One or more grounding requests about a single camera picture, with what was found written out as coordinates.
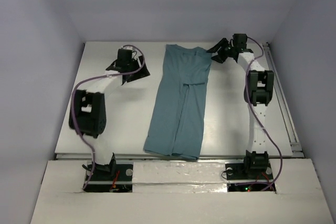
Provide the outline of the teal t shirt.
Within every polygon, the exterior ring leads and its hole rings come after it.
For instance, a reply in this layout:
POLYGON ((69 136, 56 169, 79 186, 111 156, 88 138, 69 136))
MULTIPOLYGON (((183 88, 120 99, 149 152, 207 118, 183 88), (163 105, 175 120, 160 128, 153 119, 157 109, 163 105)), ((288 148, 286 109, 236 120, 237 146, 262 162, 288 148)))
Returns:
POLYGON ((201 47, 166 45, 145 152, 199 158, 211 57, 201 47))

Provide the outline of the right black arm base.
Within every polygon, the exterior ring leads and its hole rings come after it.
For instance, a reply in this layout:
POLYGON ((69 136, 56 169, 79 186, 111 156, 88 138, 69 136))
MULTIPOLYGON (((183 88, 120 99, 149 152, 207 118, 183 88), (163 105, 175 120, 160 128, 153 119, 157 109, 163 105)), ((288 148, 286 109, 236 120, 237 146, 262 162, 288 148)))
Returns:
POLYGON ((231 191, 276 191, 272 184, 273 175, 266 151, 262 153, 246 151, 241 163, 225 165, 221 177, 231 181, 229 184, 231 191))

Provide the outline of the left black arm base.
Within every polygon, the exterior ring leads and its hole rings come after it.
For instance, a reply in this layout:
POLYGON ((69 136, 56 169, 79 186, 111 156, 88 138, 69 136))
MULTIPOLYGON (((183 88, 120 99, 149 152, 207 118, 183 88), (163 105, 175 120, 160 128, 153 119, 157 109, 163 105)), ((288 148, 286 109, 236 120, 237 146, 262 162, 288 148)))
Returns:
POLYGON ((91 175, 92 164, 83 164, 86 171, 83 190, 87 193, 131 193, 133 163, 118 163, 115 155, 106 165, 95 164, 91 175))

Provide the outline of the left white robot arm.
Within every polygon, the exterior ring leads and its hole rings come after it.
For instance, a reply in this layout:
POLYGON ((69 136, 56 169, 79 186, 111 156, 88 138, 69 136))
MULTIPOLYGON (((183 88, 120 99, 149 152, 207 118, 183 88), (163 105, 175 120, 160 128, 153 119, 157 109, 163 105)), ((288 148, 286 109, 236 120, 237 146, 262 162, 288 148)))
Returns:
POLYGON ((149 75, 143 52, 134 45, 124 45, 102 75, 75 85, 70 98, 69 127, 91 151, 92 163, 85 166, 89 177, 111 179, 117 170, 115 155, 101 136, 107 127, 106 98, 116 88, 149 75))

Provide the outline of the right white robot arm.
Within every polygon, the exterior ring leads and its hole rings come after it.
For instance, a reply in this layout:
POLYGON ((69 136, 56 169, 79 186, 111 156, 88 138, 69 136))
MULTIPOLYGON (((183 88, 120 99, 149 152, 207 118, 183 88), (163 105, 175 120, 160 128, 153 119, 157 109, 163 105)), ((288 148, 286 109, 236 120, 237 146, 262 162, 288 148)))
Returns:
POLYGON ((232 58, 245 71, 244 100, 249 112, 249 140, 241 163, 226 165, 224 174, 229 180, 257 180, 269 167, 266 148, 265 117, 272 100, 275 74, 264 68, 251 49, 246 34, 233 34, 231 40, 221 39, 207 52, 212 60, 224 63, 232 58))

